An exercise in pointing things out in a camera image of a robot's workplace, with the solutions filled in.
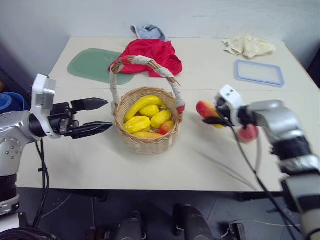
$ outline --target blue object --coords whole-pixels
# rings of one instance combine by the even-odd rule
[[[280,67],[253,61],[237,60],[235,62],[235,77],[238,80],[274,87],[282,87],[285,84]]]
[[[0,93],[0,114],[25,110],[25,99],[15,92]]]
[[[143,27],[131,25],[130,29],[138,39],[160,39],[165,42],[167,41],[164,33],[155,25],[146,24]]]

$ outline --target blue cloth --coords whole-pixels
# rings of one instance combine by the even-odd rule
[[[131,25],[130,29],[138,39],[161,39],[165,42],[167,41],[164,33],[155,25],[146,24],[143,27]]]

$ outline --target cloth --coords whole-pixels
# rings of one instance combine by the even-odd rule
[[[167,41],[164,33],[155,25],[146,24],[143,27],[131,25],[130,29],[138,39],[161,39]]]
[[[255,56],[264,56],[276,51],[276,46],[268,41],[246,34],[243,37],[231,38],[222,41],[226,45],[226,52],[233,55],[243,55],[248,59]]]
[[[137,39],[129,43],[125,51],[119,58],[133,55],[142,55],[147,58],[154,59],[162,67],[169,69],[169,71],[176,76],[182,71],[182,62],[175,55],[175,49],[170,41],[162,41],[160,39]],[[124,74],[136,74],[141,72],[149,72],[150,77],[161,78],[151,67],[147,65],[129,64],[125,65],[121,70]]]

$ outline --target red cloth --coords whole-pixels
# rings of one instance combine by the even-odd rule
[[[175,55],[175,52],[170,41],[162,41],[160,39],[137,39],[129,43],[118,59],[128,55],[142,55],[154,59],[158,64],[169,69],[169,71],[176,76],[182,71],[182,62]],[[150,77],[161,78],[161,76],[151,67],[140,64],[125,65],[121,70],[121,73],[136,74],[144,71],[148,71]]]

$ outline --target basket handle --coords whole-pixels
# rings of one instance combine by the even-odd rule
[[[129,64],[141,64],[148,65],[160,76],[167,79],[172,87],[175,95],[175,105],[178,115],[182,118],[183,112],[186,108],[186,102],[181,97],[180,84],[175,79],[175,76],[167,69],[159,65],[155,60],[146,56],[124,56],[120,57],[111,67],[110,67],[110,90],[113,97],[113,102],[111,104],[112,112],[114,112],[115,107],[120,103],[120,97],[117,89],[117,73],[119,73],[125,65]]]

